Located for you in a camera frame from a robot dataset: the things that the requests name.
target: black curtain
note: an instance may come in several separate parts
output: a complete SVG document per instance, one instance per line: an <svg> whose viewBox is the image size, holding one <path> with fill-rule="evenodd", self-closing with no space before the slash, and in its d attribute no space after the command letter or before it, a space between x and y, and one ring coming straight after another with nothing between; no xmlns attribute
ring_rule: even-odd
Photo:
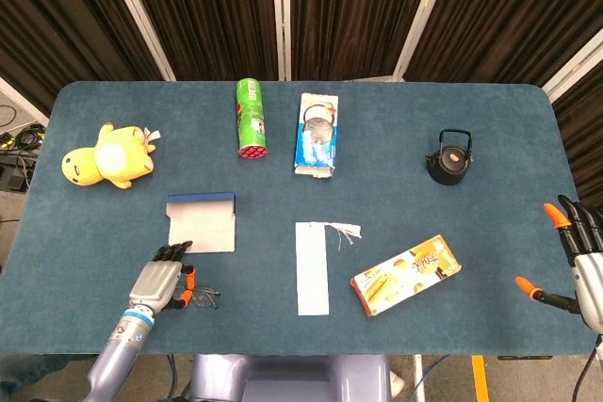
<svg viewBox="0 0 603 402"><path fill-rule="evenodd" d="M142 2L177 79L278 79L274 0Z"/></svg>
<svg viewBox="0 0 603 402"><path fill-rule="evenodd" d="M580 200L603 207L603 62L553 108Z"/></svg>
<svg viewBox="0 0 603 402"><path fill-rule="evenodd" d="M436 0L404 79L542 86L603 27L603 0Z"/></svg>
<svg viewBox="0 0 603 402"><path fill-rule="evenodd" d="M161 79L122 0L0 0L0 75L42 112L74 80Z"/></svg>
<svg viewBox="0 0 603 402"><path fill-rule="evenodd" d="M421 0L291 0L293 78L391 75Z"/></svg>

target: pringles can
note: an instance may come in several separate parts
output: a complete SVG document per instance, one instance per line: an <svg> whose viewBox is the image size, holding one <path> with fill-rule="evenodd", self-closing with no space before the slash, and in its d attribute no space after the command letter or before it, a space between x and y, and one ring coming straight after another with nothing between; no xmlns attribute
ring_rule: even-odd
<svg viewBox="0 0 603 402"><path fill-rule="evenodd" d="M247 78L236 83L236 129L238 155L244 159L261 159L268 153L262 88L258 80Z"/></svg>

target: blue felt tablecloth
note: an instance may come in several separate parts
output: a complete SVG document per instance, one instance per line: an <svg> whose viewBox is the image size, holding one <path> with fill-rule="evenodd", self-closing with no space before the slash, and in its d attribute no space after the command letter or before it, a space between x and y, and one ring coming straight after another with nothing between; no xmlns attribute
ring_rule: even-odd
<svg viewBox="0 0 603 402"><path fill-rule="evenodd" d="M332 180L293 174L303 92L339 96ZM530 302L513 278L573 293L542 211L576 197L557 124L536 87L266 82L269 155L237 154L235 83L79 82L61 91L24 217L0 280L0 351L99 351L144 263L168 238L166 196L236 192L236 252L191 255L220 308L159 315L147 352L258 354L585 352L579 316ZM161 131L155 172L123 191L68 183L62 156L106 121ZM471 170L435 183L425 155L446 127L474 134ZM331 313L297 316L295 222L362 226L353 246L327 231ZM464 268L367 318L350 277L441 233Z"/></svg>

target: orange snack box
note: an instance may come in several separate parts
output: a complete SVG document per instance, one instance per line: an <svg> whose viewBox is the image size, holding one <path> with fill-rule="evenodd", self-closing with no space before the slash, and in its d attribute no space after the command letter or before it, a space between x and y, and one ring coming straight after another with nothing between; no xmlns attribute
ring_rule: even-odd
<svg viewBox="0 0 603 402"><path fill-rule="evenodd" d="M461 270L444 237L425 242L350 280L367 315L377 315Z"/></svg>

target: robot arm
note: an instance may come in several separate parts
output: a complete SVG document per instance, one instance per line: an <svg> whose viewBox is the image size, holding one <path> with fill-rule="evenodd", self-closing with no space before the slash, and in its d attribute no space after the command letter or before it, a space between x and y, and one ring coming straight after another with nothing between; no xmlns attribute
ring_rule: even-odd
<svg viewBox="0 0 603 402"><path fill-rule="evenodd" d="M545 203L544 207L572 268L576 298L549 294L522 277L515 281L531 299L581 314L584 323L599 335L596 354L603 366L603 216L564 195L559 196L559 203L567 216L551 203Z"/></svg>
<svg viewBox="0 0 603 402"><path fill-rule="evenodd" d="M155 324L155 315L188 305L195 287L195 270L180 261L191 245L163 246L142 268L130 292L129 308L90 369L90 392L84 402L112 402ZM172 298L183 272L187 275L186 289L178 299Z"/></svg>

